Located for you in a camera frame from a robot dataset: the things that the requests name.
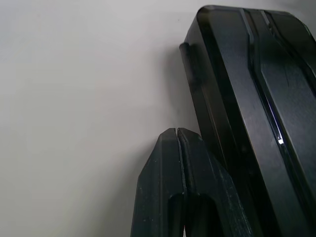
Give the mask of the large black plastic device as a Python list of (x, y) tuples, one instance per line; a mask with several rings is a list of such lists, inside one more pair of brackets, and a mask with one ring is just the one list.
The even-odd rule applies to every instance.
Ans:
[(257, 237), (316, 237), (316, 40), (288, 12), (204, 6), (182, 60), (201, 136)]

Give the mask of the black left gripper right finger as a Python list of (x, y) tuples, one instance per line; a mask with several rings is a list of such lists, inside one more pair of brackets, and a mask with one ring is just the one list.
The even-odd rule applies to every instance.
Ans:
[(187, 187), (186, 237), (253, 237), (225, 168), (195, 132), (178, 129)]

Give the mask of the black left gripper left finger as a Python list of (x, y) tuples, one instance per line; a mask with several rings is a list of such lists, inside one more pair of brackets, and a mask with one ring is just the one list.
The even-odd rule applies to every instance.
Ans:
[(174, 128), (158, 137), (137, 180), (130, 237), (183, 237), (185, 179)]

